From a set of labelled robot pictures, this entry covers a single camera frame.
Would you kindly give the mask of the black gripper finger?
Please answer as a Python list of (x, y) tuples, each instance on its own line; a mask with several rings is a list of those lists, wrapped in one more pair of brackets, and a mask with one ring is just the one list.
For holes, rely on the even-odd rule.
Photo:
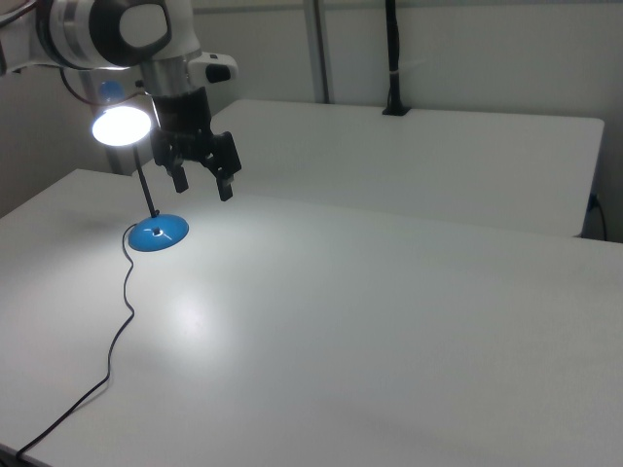
[(212, 135), (208, 143), (203, 165), (215, 177), (220, 200), (227, 201), (233, 196), (235, 174), (241, 170), (238, 149), (234, 137), (228, 131)]
[(184, 193), (189, 188), (189, 185), (183, 167), (183, 159), (170, 145), (165, 146), (164, 154), (162, 155), (162, 166), (171, 177), (175, 191), (178, 194)]

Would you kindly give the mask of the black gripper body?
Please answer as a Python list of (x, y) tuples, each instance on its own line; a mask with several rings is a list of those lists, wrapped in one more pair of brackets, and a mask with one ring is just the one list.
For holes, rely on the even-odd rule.
[(228, 165), (227, 138), (211, 130), (206, 88), (175, 96), (154, 95), (152, 102), (158, 123), (150, 136), (156, 165), (175, 166), (182, 161)]

